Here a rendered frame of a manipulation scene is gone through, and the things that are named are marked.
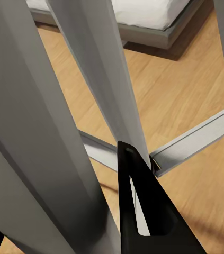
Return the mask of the camera tripod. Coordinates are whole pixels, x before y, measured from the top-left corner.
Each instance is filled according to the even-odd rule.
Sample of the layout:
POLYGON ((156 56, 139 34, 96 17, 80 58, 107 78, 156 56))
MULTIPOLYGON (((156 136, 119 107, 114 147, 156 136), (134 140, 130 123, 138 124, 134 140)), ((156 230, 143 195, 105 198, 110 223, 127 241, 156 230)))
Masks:
MULTIPOLYGON (((154 176, 224 137, 223 110, 149 154, 112 0, 45 1, 115 141, 154 176)), ((224 56, 224 0, 213 1, 224 56)), ((24 254, 121 254, 90 161, 118 173, 117 150, 77 128, 26 0, 0 0, 0 232, 24 254)))

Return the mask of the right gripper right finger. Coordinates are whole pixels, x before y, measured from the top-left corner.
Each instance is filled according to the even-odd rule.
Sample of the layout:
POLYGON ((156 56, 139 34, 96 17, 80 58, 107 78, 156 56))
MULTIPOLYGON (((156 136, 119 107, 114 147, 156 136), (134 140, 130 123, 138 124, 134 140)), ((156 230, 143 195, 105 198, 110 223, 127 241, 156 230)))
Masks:
POLYGON ((117 144, 121 254, 207 254, 138 150, 117 144), (138 233, 130 179, 150 236, 138 233))

